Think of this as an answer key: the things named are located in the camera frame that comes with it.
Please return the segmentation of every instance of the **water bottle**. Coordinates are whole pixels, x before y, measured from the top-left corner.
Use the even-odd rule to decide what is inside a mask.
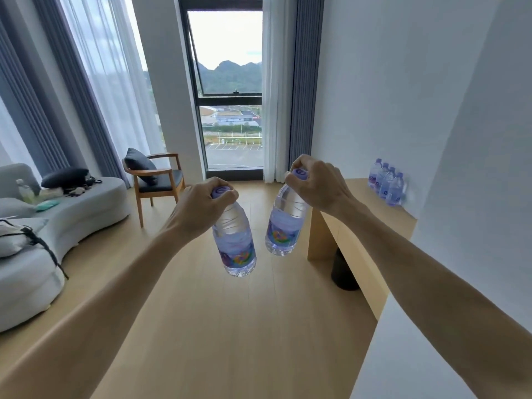
[[[380,187],[382,186],[382,180],[388,173],[388,165],[389,165],[388,162],[384,162],[382,164],[382,168],[380,169],[379,173],[377,173],[377,178],[375,179],[375,187],[374,187],[374,191],[376,194],[379,194]]]
[[[217,187],[211,197],[216,199],[227,190],[230,190],[228,186]],[[227,272],[236,277],[249,275],[255,268],[257,257],[244,209],[238,203],[227,206],[213,225],[212,234]]]
[[[382,168],[382,160],[380,158],[377,158],[377,160],[375,161],[375,163],[371,166],[371,169],[369,170],[368,186],[371,189],[375,188],[375,181],[377,179],[377,174],[379,173],[381,168]]]
[[[292,171],[301,180],[306,180],[307,172],[303,169]],[[307,204],[288,185],[284,185],[273,204],[270,222],[264,240],[266,249],[278,256],[288,255],[295,247],[303,222]]]
[[[379,191],[379,197],[381,199],[385,199],[386,195],[388,194],[388,189],[390,188],[390,183],[395,179],[395,167],[389,167],[388,173],[384,176],[382,180],[382,185],[380,187]]]
[[[386,195],[386,204],[396,206],[401,204],[403,198],[404,180],[403,173],[398,172],[395,179],[390,183],[388,194]]]
[[[17,185],[19,186],[19,193],[22,200],[28,204],[35,204],[35,193],[33,189],[26,185],[22,179],[17,179]]]

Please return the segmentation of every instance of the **road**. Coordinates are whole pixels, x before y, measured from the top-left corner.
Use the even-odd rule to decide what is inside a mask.
[[[264,150],[257,144],[209,144],[205,152],[210,170],[264,166]]]

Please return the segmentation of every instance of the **window frame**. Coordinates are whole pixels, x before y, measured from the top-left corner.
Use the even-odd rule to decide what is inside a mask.
[[[205,142],[203,139],[203,126],[201,122],[200,107],[201,106],[230,106],[230,105],[262,105],[261,93],[233,93],[233,94],[204,94],[203,86],[201,85],[201,76],[196,65],[196,51],[194,46],[194,38],[190,21],[188,19],[189,11],[262,11],[262,0],[256,1],[255,4],[243,2],[242,0],[212,0],[210,2],[202,1],[198,6],[194,6],[190,0],[179,0],[181,24],[183,26],[183,37],[185,39],[185,52],[187,57],[188,71],[190,73],[190,81],[192,85],[192,93],[194,104],[196,108],[196,122],[198,124],[199,137],[201,140],[201,149],[203,153],[203,163],[205,167],[205,174],[207,178],[217,176],[227,181],[237,180],[262,180],[263,169],[249,168],[249,169],[234,169],[234,170],[210,170],[209,162],[207,160],[207,153],[205,149]],[[198,89],[202,90],[202,95],[199,95]]]

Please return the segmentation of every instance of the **dark seat cushion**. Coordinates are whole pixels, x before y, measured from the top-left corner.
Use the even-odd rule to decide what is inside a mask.
[[[172,171],[172,174],[173,174],[173,180],[175,181],[176,186],[179,186],[179,182],[181,182],[183,178],[183,173],[179,169],[174,169]],[[170,183],[170,177],[168,176],[167,173],[163,175],[158,175],[156,185],[148,185],[142,179],[139,179],[138,190],[141,193],[172,190],[172,185]]]
[[[143,153],[135,148],[129,148],[124,161],[127,167],[133,171],[149,171],[157,169],[155,164]],[[157,185],[157,176],[143,176],[140,177],[149,186]]]
[[[43,188],[71,189],[83,186],[85,177],[89,174],[87,168],[63,168],[53,173],[47,174],[40,185]]]

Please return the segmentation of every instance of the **sky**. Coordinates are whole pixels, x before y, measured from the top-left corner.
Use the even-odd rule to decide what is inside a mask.
[[[140,62],[147,70],[133,4],[125,1]],[[261,11],[192,11],[189,20],[198,61],[210,70],[224,60],[240,65],[262,61]]]

